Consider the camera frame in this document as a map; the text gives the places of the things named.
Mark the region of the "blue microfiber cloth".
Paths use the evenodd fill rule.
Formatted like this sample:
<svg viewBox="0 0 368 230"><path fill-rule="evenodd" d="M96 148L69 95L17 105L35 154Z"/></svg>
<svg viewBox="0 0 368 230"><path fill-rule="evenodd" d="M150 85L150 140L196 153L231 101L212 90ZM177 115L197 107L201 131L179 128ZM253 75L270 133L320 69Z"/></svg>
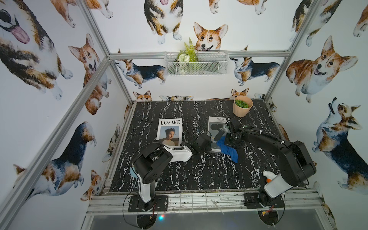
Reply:
<svg viewBox="0 0 368 230"><path fill-rule="evenodd" d="M226 137L224 136L224 137L221 137L219 141L217 141L217 145L221 149L221 153L230 156L231 160L234 163L238 163L239 156L238 156L237 150L226 145L225 139Z"/></svg>

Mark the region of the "grey Twins story book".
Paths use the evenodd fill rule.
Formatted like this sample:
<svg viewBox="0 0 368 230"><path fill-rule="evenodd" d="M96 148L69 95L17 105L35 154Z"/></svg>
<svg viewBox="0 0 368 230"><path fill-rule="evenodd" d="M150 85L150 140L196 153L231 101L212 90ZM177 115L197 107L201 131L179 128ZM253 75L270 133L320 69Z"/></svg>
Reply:
<svg viewBox="0 0 368 230"><path fill-rule="evenodd" d="M218 146L217 142L225 137L229 133L229 127L227 126L226 117L209 117L208 119L208 133L211 137L211 151L221 152L221 148Z"/></svg>

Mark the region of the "white LOEWE book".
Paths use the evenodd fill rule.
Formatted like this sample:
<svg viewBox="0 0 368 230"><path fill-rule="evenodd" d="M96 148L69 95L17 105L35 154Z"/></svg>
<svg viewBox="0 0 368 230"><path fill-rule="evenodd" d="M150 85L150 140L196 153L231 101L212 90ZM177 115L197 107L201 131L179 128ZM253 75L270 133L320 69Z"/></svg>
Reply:
<svg viewBox="0 0 368 230"><path fill-rule="evenodd" d="M183 119L160 119L156 140L166 146L179 147L182 143Z"/></svg>

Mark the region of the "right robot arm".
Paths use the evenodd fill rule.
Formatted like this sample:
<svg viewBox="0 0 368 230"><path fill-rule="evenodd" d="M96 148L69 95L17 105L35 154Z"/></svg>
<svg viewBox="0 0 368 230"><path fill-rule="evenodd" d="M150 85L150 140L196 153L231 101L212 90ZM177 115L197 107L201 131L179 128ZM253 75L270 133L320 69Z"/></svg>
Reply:
<svg viewBox="0 0 368 230"><path fill-rule="evenodd" d="M303 184L316 173L316 166L301 141L280 139L253 126L244 125L236 117L226 118L229 133L225 145L234 149L251 143L275 156L279 174L260 189L261 200L273 200L282 193Z"/></svg>

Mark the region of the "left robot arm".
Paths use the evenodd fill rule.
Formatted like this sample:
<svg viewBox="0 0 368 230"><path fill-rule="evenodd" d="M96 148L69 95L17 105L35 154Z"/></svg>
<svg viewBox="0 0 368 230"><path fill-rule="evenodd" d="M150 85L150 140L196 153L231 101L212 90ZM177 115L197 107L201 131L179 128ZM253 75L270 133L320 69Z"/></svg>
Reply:
<svg viewBox="0 0 368 230"><path fill-rule="evenodd" d="M171 163L187 162L194 155L211 150L211 134L202 131L193 140L178 147L155 141L139 147L133 154L129 173L139 182L138 195L144 204L154 200L155 181Z"/></svg>

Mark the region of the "peach plant pot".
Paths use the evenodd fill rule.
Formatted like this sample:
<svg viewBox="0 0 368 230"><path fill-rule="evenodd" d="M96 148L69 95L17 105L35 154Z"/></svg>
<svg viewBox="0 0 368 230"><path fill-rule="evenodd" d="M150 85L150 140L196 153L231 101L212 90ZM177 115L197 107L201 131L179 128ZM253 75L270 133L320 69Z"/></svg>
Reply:
<svg viewBox="0 0 368 230"><path fill-rule="evenodd" d="M244 95L237 96L233 103L233 113L237 117L245 117L253 105L254 103L251 98Z"/></svg>

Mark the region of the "green succulent plant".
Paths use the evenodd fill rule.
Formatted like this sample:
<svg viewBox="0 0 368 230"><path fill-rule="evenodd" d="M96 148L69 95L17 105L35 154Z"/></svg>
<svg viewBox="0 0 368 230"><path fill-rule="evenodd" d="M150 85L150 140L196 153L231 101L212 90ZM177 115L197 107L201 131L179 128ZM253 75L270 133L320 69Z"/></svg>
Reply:
<svg viewBox="0 0 368 230"><path fill-rule="evenodd" d="M240 108L249 108L249 104L243 100L235 100L235 104Z"/></svg>

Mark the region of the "green fern with white flowers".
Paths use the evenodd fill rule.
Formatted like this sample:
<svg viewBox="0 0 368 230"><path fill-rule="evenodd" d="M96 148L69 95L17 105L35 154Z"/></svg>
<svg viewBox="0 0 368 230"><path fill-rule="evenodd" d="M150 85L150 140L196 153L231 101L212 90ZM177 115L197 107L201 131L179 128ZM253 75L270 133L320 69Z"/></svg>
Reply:
<svg viewBox="0 0 368 230"><path fill-rule="evenodd" d="M191 38L189 38L188 43L184 43L185 50L181 50L176 59L176 67L178 68L178 73L181 75L194 73L197 70L197 54L195 46Z"/></svg>

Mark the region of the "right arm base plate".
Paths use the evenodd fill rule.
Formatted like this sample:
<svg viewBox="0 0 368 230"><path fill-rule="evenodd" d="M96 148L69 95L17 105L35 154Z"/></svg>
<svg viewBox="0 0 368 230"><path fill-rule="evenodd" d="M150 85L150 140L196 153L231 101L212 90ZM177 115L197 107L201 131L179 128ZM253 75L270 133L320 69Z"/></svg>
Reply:
<svg viewBox="0 0 368 230"><path fill-rule="evenodd" d="M244 193L244 206L248 209L284 208L285 201L281 195L271 198L266 192Z"/></svg>

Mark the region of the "aluminium front rail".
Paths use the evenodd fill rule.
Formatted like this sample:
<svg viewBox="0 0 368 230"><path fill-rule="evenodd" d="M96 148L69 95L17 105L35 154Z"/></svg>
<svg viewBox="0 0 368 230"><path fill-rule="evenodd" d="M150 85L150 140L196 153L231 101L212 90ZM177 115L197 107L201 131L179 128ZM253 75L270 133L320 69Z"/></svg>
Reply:
<svg viewBox="0 0 368 230"><path fill-rule="evenodd" d="M239 212L239 211L264 211L260 205L248 207L244 194L247 191L220 192L220 193L176 193L167 194L167 210L161 210L156 206L149 211L135 210L129 212L132 206L130 197L126 195L97 196L90 201L86 216L98 215L135 215L135 214L183 214L183 213L208 213L208 212ZM292 209L322 209L323 201L316 190L289 190L282 197L286 202L283 205L277 201L274 210Z"/></svg>

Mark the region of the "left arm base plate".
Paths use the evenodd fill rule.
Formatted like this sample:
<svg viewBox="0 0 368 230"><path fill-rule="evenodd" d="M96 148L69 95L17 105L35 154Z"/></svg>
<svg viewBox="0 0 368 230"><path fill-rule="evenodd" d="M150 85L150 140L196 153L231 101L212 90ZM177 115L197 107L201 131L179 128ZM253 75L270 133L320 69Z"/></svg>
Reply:
<svg viewBox="0 0 368 230"><path fill-rule="evenodd" d="M130 198L128 212L167 211L167 195L157 195L153 200L144 203L140 196L134 195Z"/></svg>

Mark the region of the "aluminium frame post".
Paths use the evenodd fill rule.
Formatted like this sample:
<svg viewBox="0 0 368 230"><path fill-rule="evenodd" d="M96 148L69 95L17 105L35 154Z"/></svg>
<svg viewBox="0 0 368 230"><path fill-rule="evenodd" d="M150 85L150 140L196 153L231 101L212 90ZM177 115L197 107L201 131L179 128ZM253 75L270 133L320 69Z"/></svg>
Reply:
<svg viewBox="0 0 368 230"><path fill-rule="evenodd" d="M292 61L293 56L296 53L296 50L298 48L298 46L301 43L301 40L303 39L303 37L307 34L307 31L312 23L312 21L314 20L314 17L316 16L320 6L321 6L321 2L322 1L312 1L310 8L305 16L305 19L303 21L303 23L301 24L301 28L299 29L299 31L296 33L296 37L294 38L294 40L292 41L288 51L288 56L284 58L276 76L275 79L273 80L272 84L270 85L266 95L265 95L265 102L269 102L269 100L271 99L273 93L276 91L276 87L279 84L283 73L286 71L286 68L288 67L288 64Z"/></svg>

